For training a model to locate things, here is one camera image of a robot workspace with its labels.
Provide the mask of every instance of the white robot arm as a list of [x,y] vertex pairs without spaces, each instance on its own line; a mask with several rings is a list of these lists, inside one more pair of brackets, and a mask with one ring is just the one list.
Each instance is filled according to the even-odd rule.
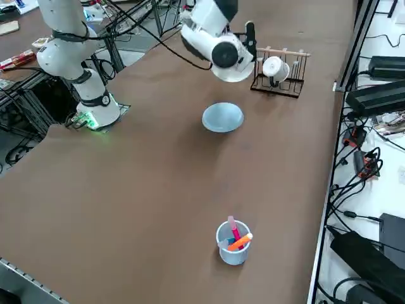
[[[182,40],[192,54],[212,62],[212,72],[227,82],[241,81],[254,69],[256,41],[254,25],[246,23],[246,33],[233,34],[228,24],[238,10],[238,0],[186,0],[192,7],[184,20]],[[39,65],[53,76],[70,81],[81,102],[78,116],[90,129],[110,125],[120,117],[120,109],[106,90],[99,74],[81,63],[97,49],[96,33],[85,24],[79,0],[38,0],[44,21],[53,29],[54,39],[37,54]],[[238,35],[244,35],[245,41]]]
[[97,41],[79,37],[97,37],[86,26],[79,0],[38,0],[46,24],[53,29],[54,39],[37,53],[42,69],[72,83],[81,102],[77,112],[90,129],[110,125],[120,117],[120,108],[106,90],[99,74],[83,68],[81,63],[97,49]]
[[200,59],[212,62],[212,72],[227,82],[246,79],[256,60],[253,22],[246,23],[244,42],[229,31],[228,24],[237,11],[238,0],[198,0],[181,31],[184,46]]

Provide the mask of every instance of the brown table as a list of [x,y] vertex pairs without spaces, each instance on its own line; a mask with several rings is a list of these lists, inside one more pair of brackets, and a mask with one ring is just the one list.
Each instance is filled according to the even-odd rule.
[[[240,1],[259,46],[313,56],[299,99],[196,70],[162,47],[110,83],[129,113],[107,134],[51,127],[0,183],[0,253],[70,303],[304,303],[339,117],[332,92],[351,0]],[[197,61],[179,36],[168,41]],[[242,127],[201,125],[233,101]],[[240,267],[218,258],[228,215],[254,234]]]
[[[0,61],[32,49],[37,52],[31,43],[41,37],[51,35],[51,29],[45,24],[39,9],[34,9],[15,20],[18,21],[20,29],[16,32],[0,36]],[[37,67],[38,63],[32,62],[24,67]],[[9,71],[0,74],[0,78],[12,81],[21,81],[32,75],[33,71],[19,70]]]

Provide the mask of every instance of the plastic cup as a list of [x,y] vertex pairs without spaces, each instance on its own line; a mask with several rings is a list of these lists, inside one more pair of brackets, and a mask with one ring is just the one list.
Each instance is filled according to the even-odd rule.
[[[249,227],[245,223],[242,223],[239,220],[236,220],[235,223],[236,226],[238,227],[238,231],[241,237],[250,233]],[[234,235],[232,234],[232,230],[230,229],[229,223],[227,221],[222,223],[216,230],[217,243],[223,241],[224,239],[230,239],[233,237]],[[229,251],[226,249],[219,248],[220,256],[222,260],[229,265],[240,265],[246,261],[250,246],[251,242],[248,242],[247,244],[244,245],[244,248],[242,250],[237,251]]]

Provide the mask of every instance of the cup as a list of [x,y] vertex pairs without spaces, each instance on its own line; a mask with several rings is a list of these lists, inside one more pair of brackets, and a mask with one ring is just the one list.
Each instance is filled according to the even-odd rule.
[[263,74],[270,78],[271,86],[278,86],[285,81],[290,73],[290,66],[277,56],[266,59],[263,63]]
[[[241,237],[250,233],[249,227],[245,223],[242,223],[239,220],[236,220],[235,223]],[[223,241],[224,239],[230,239],[233,237],[234,234],[232,233],[232,230],[227,221],[222,223],[216,230],[217,243]],[[229,265],[239,265],[246,261],[250,246],[251,242],[248,242],[244,245],[244,248],[242,250],[237,251],[229,251],[223,248],[219,248],[220,256],[222,260]]]

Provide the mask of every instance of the electronic component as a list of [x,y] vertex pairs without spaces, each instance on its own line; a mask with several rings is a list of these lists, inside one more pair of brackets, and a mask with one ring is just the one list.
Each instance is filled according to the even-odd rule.
[[374,291],[363,285],[355,285],[351,288],[346,295],[347,304],[386,304],[381,300]]
[[368,64],[368,75],[378,79],[405,79],[405,58],[373,56]]
[[361,147],[366,139],[367,132],[362,126],[348,128],[343,135],[342,143],[346,146]]
[[[405,219],[383,213],[380,217],[380,242],[405,250]],[[382,246],[384,255],[398,267],[405,269],[405,254],[392,248]]]
[[[354,168],[358,177],[363,178],[369,176],[377,169],[376,155],[370,152],[356,151],[353,154]],[[380,172],[377,171],[375,176],[379,177]]]
[[381,299],[387,303],[403,304],[401,298],[405,298],[405,270],[391,262],[358,233],[351,231],[341,234],[332,227],[328,227],[328,230],[334,236],[331,249],[361,278],[384,287],[382,289],[369,283]]
[[18,16],[20,16],[20,12],[15,5],[9,5],[0,9],[0,22],[15,20]]
[[351,91],[346,102],[360,117],[405,110],[405,80]]

